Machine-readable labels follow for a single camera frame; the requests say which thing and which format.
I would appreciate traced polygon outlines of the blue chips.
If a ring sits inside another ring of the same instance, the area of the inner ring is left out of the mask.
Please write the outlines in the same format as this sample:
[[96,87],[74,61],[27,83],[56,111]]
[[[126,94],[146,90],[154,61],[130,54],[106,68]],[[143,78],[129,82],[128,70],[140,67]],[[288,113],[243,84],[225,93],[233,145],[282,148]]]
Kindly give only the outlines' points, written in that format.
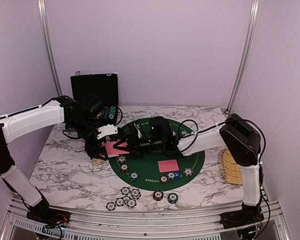
[[118,163],[123,164],[127,161],[127,157],[125,155],[119,155],[116,157]]
[[193,170],[191,168],[185,168],[183,171],[184,176],[190,177],[193,174]]

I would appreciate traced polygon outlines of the red playing card deck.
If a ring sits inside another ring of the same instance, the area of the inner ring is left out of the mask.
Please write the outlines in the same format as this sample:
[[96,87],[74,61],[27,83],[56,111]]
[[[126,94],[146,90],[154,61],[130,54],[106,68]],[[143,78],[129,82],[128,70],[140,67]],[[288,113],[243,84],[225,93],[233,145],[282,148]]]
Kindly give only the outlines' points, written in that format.
[[116,144],[116,143],[117,143],[116,141],[112,141],[112,142],[107,142],[107,143],[102,144],[102,146],[105,147],[106,153],[109,158],[117,157],[119,155],[129,154],[128,151],[123,151],[123,150],[114,148],[114,144]]

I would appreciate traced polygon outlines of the red card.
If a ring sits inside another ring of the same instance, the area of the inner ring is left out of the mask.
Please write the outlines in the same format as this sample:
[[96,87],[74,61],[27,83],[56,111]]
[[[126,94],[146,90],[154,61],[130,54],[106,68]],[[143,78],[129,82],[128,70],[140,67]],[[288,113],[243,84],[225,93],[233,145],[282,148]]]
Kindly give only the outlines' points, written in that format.
[[179,171],[178,161],[176,159],[161,160],[157,162],[160,173]]

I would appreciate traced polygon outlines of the brown chip stack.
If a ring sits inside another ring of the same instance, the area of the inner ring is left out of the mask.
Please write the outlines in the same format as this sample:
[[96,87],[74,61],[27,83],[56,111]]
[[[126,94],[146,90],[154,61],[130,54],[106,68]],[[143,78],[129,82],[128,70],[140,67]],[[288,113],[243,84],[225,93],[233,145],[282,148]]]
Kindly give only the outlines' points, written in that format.
[[152,197],[155,201],[161,201],[164,198],[164,194],[162,191],[157,190],[153,193]]

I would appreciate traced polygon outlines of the blue small blind button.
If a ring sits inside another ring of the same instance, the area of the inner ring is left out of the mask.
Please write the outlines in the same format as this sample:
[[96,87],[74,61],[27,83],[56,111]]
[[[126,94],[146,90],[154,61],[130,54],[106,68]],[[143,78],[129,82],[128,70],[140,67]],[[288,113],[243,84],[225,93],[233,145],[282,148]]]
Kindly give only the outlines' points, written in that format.
[[180,179],[180,177],[181,177],[181,174],[179,173],[179,172],[174,172],[174,180],[176,181],[176,180],[179,180]]

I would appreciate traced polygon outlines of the teal chip stack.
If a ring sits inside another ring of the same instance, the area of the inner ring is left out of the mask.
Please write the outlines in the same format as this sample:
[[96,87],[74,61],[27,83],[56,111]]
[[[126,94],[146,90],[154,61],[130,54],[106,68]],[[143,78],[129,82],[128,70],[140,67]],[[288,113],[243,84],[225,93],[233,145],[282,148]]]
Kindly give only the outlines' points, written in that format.
[[175,204],[175,203],[177,203],[178,199],[179,199],[178,195],[177,195],[176,193],[173,193],[173,192],[170,193],[170,194],[168,195],[168,197],[167,197],[167,200],[168,200],[168,202],[169,202],[170,204]]

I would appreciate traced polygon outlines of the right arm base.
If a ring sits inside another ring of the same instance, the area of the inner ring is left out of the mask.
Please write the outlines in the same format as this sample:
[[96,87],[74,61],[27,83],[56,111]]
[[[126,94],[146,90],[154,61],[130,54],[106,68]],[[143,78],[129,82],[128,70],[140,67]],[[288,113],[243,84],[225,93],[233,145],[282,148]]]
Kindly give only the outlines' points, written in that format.
[[225,212],[220,215],[219,223],[224,229],[236,228],[261,222],[265,219],[262,213],[254,214],[243,210]]

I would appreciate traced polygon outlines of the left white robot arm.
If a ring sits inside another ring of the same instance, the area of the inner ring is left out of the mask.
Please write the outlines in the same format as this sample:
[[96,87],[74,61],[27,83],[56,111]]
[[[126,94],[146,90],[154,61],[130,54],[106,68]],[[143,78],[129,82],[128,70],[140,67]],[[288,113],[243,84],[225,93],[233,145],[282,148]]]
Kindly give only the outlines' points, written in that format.
[[102,151],[97,116],[103,108],[100,98],[93,94],[81,101],[63,95],[44,104],[0,116],[0,177],[20,195],[41,222],[48,223],[53,219],[50,204],[16,166],[7,145],[29,133],[65,123],[84,140],[84,150],[94,158]]

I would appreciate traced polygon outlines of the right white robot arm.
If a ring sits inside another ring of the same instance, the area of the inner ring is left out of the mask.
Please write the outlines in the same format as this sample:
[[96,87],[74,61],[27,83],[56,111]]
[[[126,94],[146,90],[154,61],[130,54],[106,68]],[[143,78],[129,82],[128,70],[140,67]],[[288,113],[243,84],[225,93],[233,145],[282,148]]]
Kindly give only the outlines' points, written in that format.
[[139,121],[131,122],[128,126],[128,134],[121,137],[113,148],[135,158],[141,158],[144,153],[151,151],[160,151],[169,158],[181,158],[217,147],[227,147],[234,161],[240,165],[243,183],[243,203],[237,219],[242,224],[248,224],[257,216],[262,200],[261,157],[266,139],[254,122],[233,113],[223,122],[184,136],[174,135],[169,120],[161,116],[149,119],[149,136],[146,136]]

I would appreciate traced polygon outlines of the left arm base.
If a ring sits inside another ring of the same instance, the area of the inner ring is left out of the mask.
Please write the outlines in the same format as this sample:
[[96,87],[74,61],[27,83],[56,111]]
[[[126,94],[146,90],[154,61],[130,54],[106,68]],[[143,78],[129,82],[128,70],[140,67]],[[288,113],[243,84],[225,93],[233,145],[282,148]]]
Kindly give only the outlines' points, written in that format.
[[47,208],[41,212],[31,210],[28,211],[26,217],[30,220],[46,224],[48,228],[66,227],[69,223],[70,213],[64,210]]

